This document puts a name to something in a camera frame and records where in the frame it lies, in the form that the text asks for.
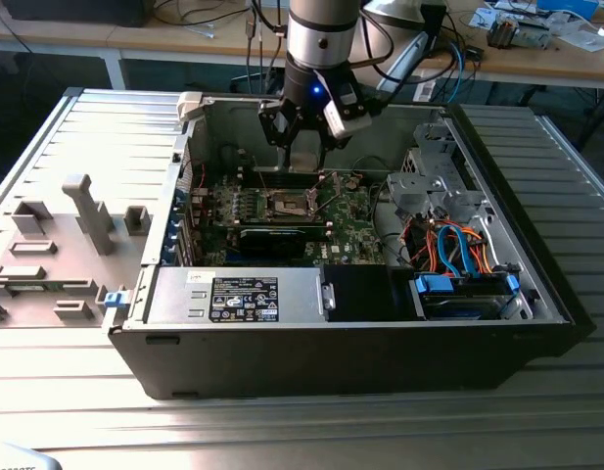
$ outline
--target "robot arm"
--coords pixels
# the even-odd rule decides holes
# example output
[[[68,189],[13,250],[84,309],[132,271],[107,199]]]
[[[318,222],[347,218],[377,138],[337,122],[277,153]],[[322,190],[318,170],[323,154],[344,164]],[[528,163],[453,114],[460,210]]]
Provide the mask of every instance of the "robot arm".
[[[355,0],[291,1],[283,94],[258,113],[271,145],[288,150],[300,130],[313,129],[324,156],[371,124],[377,101],[365,100],[348,62],[359,11]]]

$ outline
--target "warning label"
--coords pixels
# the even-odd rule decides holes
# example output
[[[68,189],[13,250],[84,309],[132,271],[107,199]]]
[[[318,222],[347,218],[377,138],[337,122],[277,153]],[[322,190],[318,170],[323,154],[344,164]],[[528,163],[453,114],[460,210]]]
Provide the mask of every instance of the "warning label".
[[[215,277],[210,321],[278,321],[277,277]]]

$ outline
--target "white sticker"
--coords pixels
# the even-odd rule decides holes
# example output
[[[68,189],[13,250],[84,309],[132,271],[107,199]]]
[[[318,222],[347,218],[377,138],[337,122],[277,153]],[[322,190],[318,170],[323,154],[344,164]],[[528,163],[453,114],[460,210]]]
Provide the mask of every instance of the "white sticker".
[[[188,271],[186,274],[187,284],[212,284],[214,271]]]
[[[44,291],[43,286],[8,286],[10,291]]]

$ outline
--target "blue latch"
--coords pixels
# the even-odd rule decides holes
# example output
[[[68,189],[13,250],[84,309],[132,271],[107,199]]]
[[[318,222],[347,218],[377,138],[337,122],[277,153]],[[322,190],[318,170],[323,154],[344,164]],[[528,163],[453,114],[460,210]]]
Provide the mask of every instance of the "blue latch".
[[[506,276],[506,283],[508,284],[508,287],[510,287],[511,291],[514,293],[519,292],[519,279],[517,279],[513,274],[508,274]]]
[[[130,292],[129,291],[117,291],[109,292],[106,294],[104,299],[104,306],[106,308],[124,308],[129,306]]]
[[[451,279],[440,274],[423,274],[417,278],[415,285],[419,294],[427,292],[454,292]]]

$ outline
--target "motherboard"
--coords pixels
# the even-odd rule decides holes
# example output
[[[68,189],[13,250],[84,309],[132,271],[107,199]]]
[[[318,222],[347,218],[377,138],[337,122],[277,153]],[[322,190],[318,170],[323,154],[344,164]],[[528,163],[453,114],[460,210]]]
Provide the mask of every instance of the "motherboard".
[[[362,175],[240,170],[193,195],[197,264],[384,264]]]

